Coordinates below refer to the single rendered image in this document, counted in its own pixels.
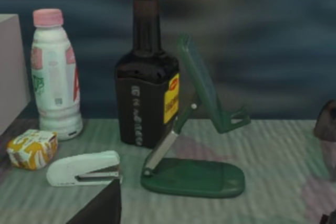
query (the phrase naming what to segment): green phone holder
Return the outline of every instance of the green phone holder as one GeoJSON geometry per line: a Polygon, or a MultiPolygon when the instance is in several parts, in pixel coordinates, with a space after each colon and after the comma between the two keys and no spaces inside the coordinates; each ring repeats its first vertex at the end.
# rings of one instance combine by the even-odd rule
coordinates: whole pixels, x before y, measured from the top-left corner
{"type": "Polygon", "coordinates": [[[207,110],[220,134],[250,123],[245,107],[234,113],[223,110],[210,75],[188,35],[180,37],[179,48],[180,61],[186,67],[196,92],[192,102],[175,120],[172,131],[146,158],[141,185],[147,190],[162,194],[206,198],[236,197],[245,189],[244,173],[237,166],[222,162],[164,158],[185,122],[201,105],[207,110]],[[234,123],[233,119],[237,117],[240,121],[234,123]]]}

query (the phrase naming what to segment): bottle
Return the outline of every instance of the bottle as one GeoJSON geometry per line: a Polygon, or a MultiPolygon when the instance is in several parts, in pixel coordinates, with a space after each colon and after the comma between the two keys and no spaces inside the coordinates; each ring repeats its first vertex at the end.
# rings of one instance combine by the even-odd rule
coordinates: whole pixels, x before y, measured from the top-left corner
{"type": "Polygon", "coordinates": [[[161,48],[159,0],[133,0],[133,49],[114,80],[121,141],[155,147],[179,107],[179,63],[161,48]]]}
{"type": "Polygon", "coordinates": [[[58,140],[68,140],[83,128],[75,55],[62,27],[61,10],[36,10],[33,18],[30,64],[39,126],[57,132],[58,140]]]}

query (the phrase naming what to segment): table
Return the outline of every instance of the table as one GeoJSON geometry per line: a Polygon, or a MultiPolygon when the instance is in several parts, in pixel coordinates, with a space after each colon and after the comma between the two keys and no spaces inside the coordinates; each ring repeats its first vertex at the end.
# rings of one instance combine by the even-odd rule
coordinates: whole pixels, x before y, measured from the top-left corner
{"type": "MultiPolygon", "coordinates": [[[[122,224],[307,224],[336,208],[335,185],[325,180],[314,121],[252,121],[218,135],[209,120],[189,120],[168,156],[227,161],[246,176],[246,191],[234,199],[159,195],[143,189],[140,172],[150,150],[119,141],[118,121],[86,120],[73,140],[60,143],[55,159],[115,150],[121,157],[122,224]]],[[[2,146],[35,120],[16,121],[0,139],[2,146]]],[[[1,159],[2,169],[7,161],[1,159]]],[[[0,223],[63,224],[103,186],[51,187],[46,168],[12,168],[1,173],[0,223]]]]}

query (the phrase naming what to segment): dark blue wall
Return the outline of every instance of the dark blue wall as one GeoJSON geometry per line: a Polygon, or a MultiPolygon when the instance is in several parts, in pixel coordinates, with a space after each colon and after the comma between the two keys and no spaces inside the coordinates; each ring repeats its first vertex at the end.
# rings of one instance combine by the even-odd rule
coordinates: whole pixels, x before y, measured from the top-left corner
{"type": "MultiPolygon", "coordinates": [[[[115,62],[131,48],[132,0],[0,0],[18,13],[27,64],[32,11],[62,9],[87,118],[116,117],[115,62]]],[[[254,118],[315,118],[336,98],[336,0],[161,0],[164,48],[191,34],[226,108],[254,118]]],[[[193,92],[182,70],[182,105],[193,92]]],[[[204,116],[199,111],[196,116],[204,116]]],[[[36,116],[31,105],[23,116],[36,116]]]]}

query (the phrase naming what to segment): green logo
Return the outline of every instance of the green logo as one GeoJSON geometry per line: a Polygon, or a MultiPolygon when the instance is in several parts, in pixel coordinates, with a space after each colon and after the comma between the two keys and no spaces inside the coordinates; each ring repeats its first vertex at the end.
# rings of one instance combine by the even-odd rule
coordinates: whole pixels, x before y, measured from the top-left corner
{"type": "Polygon", "coordinates": [[[42,94],[44,92],[44,78],[33,75],[33,86],[36,94],[42,94]]]}

